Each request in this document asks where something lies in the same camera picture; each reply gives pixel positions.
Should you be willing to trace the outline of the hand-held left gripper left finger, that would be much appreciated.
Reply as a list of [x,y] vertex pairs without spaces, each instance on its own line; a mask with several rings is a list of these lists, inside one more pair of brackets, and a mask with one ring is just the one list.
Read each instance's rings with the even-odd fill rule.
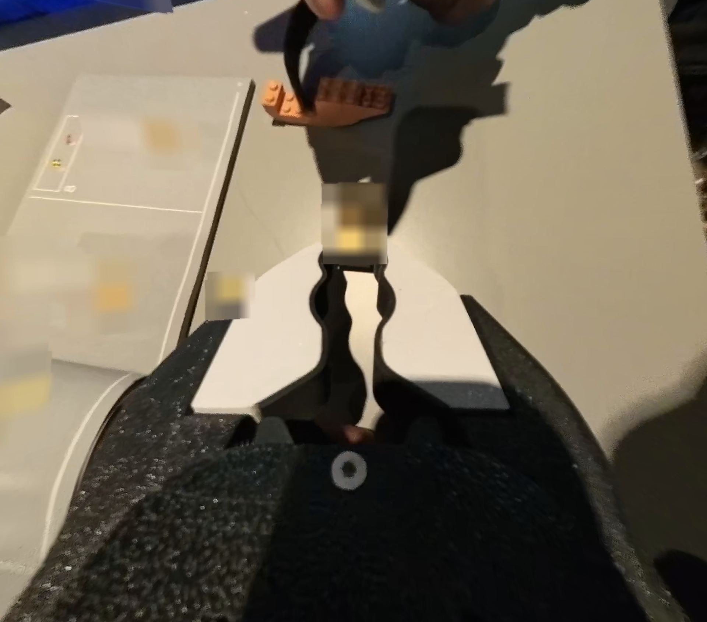
[[195,414],[312,419],[327,399],[327,352],[314,298],[323,285],[321,244],[254,282],[250,315],[231,322],[191,401]]

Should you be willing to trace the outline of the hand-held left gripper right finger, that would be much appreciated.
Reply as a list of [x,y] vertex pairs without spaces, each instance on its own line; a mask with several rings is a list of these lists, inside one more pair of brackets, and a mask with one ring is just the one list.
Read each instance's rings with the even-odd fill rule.
[[381,408],[507,411],[506,393],[455,288],[403,249],[387,251],[377,278],[373,393]]

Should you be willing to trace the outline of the grey instruction booklet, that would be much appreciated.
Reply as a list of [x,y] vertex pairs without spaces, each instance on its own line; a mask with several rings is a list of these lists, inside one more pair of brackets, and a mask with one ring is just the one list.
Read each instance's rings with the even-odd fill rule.
[[66,520],[119,398],[188,333],[248,78],[78,77],[1,238],[1,588]]

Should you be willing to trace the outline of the grey desk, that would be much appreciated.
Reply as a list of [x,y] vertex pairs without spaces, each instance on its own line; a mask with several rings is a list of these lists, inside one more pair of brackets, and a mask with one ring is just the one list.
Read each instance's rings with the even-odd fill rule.
[[251,79],[194,316],[158,366],[207,372],[255,280],[321,244],[319,411],[380,424],[377,274],[403,249],[559,384],[649,559],[705,554],[706,504],[687,486],[704,484],[706,446],[656,432],[668,416],[672,435],[706,434],[705,415],[675,421],[705,389],[706,240],[659,0],[500,0],[458,28],[404,0],[380,15],[348,6],[313,31],[305,81],[388,85],[394,105],[335,129],[278,124],[261,106],[267,82],[292,90],[281,51],[295,2],[201,0],[1,50],[1,237],[78,77]]

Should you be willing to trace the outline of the orange brick assembly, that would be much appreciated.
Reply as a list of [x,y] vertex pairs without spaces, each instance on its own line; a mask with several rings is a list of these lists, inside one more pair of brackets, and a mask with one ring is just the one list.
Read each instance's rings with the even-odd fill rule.
[[261,106],[275,123],[327,129],[386,117],[393,105],[391,86],[329,77],[319,80],[309,110],[305,110],[295,93],[280,81],[267,82],[261,97]]

